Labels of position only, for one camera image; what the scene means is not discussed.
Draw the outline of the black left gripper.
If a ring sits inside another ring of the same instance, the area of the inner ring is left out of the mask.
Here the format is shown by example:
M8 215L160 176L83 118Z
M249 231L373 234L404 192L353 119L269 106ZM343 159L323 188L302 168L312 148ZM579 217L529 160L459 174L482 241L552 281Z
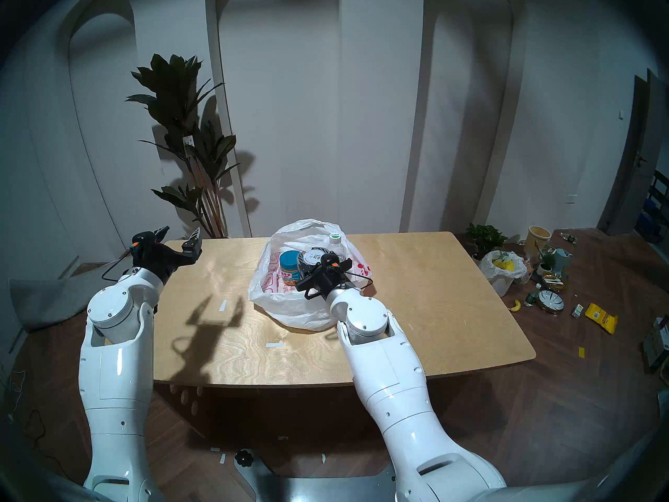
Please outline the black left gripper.
M166 284L171 275L180 267L191 266L202 254L201 227L198 227L182 243L182 251L177 252L162 243L169 226L163 226L151 233L137 233L129 247L132 266L146 269Z

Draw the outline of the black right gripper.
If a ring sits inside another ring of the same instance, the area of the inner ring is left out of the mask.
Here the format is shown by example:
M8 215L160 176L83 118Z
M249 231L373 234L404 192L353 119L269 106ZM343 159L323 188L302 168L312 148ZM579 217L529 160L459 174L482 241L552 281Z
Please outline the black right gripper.
M340 260L334 252L305 252L298 255L298 271L300 278L295 288L304 292L305 299L327 296L338 288L352 288L347 272L352 269L351 258Z

